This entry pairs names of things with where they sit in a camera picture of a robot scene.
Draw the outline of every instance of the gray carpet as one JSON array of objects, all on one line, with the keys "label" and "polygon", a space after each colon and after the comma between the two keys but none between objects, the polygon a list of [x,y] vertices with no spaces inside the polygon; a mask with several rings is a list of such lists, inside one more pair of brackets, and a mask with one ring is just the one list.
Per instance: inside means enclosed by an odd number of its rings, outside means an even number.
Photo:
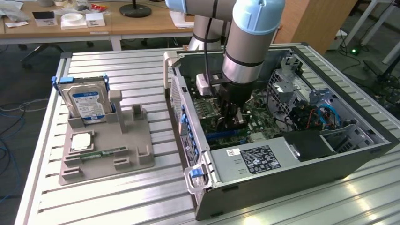
[{"label": "gray carpet", "polygon": [[[349,17],[343,25],[345,31],[349,31],[356,23],[360,15]],[[365,29],[373,21],[367,21],[359,31],[356,37],[360,38]],[[187,44],[189,38],[177,38],[179,44]],[[369,52],[361,52],[357,56],[360,61],[372,60],[377,66],[384,70],[387,65],[381,64],[381,60],[389,53],[391,49],[400,41],[399,33],[391,31],[385,27],[381,27],[377,34],[372,38],[368,48]],[[111,51],[111,43],[108,41],[95,41],[92,48],[87,47],[85,42],[61,43],[60,46],[67,52],[100,52]],[[357,44],[357,40],[352,41],[349,48]],[[28,45],[28,51],[33,50],[39,45]],[[140,40],[125,41],[123,49],[144,49],[144,48],[164,48],[167,47],[167,40],[164,38],[155,38],[148,40],[148,46],[140,44]],[[39,56],[31,60],[33,69],[27,71],[20,67],[17,60],[23,59],[28,51],[21,51],[16,45],[9,45],[5,52],[0,53],[0,105],[13,102],[25,102],[37,98],[48,98],[51,93],[51,77],[56,74],[60,54],[56,50],[48,49]],[[325,58],[331,63],[343,69],[353,64],[356,60],[352,60],[337,53],[337,51],[327,52]],[[363,65],[352,67],[347,70],[348,74],[352,74],[360,78],[367,77],[368,73],[363,70]],[[400,65],[396,67],[393,74],[400,74]],[[40,108],[45,105],[45,102],[33,104],[29,108]],[[13,112],[12,115],[20,115],[20,111]],[[20,204],[19,195],[23,193],[23,187],[28,176],[31,160],[36,147],[41,122],[44,117],[44,111],[27,112],[24,115],[25,125],[20,132],[9,139],[7,139],[7,145],[15,154],[15,158],[19,164],[21,173],[21,184],[19,190],[13,193],[13,198],[0,203],[0,225],[13,224],[17,208]],[[0,130],[4,130],[9,126],[11,121],[0,116]],[[7,161],[0,161],[0,171],[5,166]],[[8,170],[0,176],[0,195],[7,195],[13,191],[16,187],[16,170],[13,165],[9,165]]]}]

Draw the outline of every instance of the chair wheel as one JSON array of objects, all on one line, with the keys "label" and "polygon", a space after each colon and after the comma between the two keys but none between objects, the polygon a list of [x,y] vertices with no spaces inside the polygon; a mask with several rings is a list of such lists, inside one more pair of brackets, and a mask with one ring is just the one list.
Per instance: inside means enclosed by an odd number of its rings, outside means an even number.
[{"label": "chair wheel", "polygon": [[25,51],[28,49],[27,45],[19,45],[19,48]]},{"label": "chair wheel", "polygon": [[88,46],[89,48],[92,48],[92,47],[95,46],[93,42],[87,41],[87,46]]},{"label": "chair wheel", "polygon": [[32,65],[23,63],[23,68],[27,69],[27,70],[29,70],[29,69],[32,69]]}]

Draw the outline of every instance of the blue cable on floor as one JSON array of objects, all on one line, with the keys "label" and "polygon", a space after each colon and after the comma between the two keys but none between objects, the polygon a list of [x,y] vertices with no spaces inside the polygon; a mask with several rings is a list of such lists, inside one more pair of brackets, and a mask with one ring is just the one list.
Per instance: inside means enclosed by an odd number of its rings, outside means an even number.
[{"label": "blue cable on floor", "polygon": [[[25,120],[24,120],[24,118],[23,118],[21,116],[11,116],[11,115],[3,114],[3,113],[0,113],[0,116],[5,116],[5,117],[9,117],[9,118],[19,118],[19,120],[21,121],[19,129],[17,129],[12,134],[9,134],[8,136],[0,138],[0,141],[3,142],[4,139],[11,138],[13,135],[16,135],[16,134],[20,132],[20,130],[21,130],[24,124],[25,124]],[[8,154],[9,159],[11,159],[11,161],[12,161],[12,163],[13,163],[15,169],[16,169],[16,171],[17,171],[17,185],[16,185],[16,187],[15,187],[12,193],[9,193],[7,196],[4,196],[4,197],[0,199],[0,203],[1,203],[1,202],[3,202],[3,201],[4,201],[4,200],[5,200],[5,199],[7,199],[7,198],[17,191],[17,190],[19,190],[19,188],[20,188],[20,169],[19,169],[17,161],[16,161],[16,159],[15,159],[15,156],[13,156],[12,152],[7,149],[5,146],[4,146],[4,147],[0,147],[0,150],[4,151],[4,154]]]}]

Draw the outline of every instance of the hard disk drive label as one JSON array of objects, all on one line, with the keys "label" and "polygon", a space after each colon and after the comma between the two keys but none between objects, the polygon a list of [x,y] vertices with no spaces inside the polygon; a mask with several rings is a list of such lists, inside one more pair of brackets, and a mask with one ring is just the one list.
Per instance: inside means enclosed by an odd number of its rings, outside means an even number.
[{"label": "hard disk drive label", "polygon": [[252,174],[280,168],[280,163],[268,145],[243,150],[240,153]]},{"label": "hard disk drive label", "polygon": [[105,115],[103,105],[97,102],[100,98],[99,92],[75,93],[72,95],[80,116],[85,120],[101,119]]}]

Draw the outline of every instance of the slotted metal table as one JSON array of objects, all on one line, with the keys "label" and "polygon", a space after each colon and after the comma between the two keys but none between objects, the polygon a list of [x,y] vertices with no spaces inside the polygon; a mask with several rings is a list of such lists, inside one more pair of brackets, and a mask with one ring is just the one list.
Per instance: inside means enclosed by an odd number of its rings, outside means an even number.
[{"label": "slotted metal table", "polygon": [[[400,138],[399,121],[312,48],[300,44],[296,47]],[[53,90],[16,224],[400,224],[399,146],[343,180],[213,219],[195,220],[163,94],[163,53],[171,50],[179,49],[75,53],[60,60],[59,78],[107,73],[111,89],[121,90],[121,106],[143,104],[148,110],[156,165],[140,171],[59,185],[68,110]],[[317,89],[325,87],[307,68],[304,77]]]}]

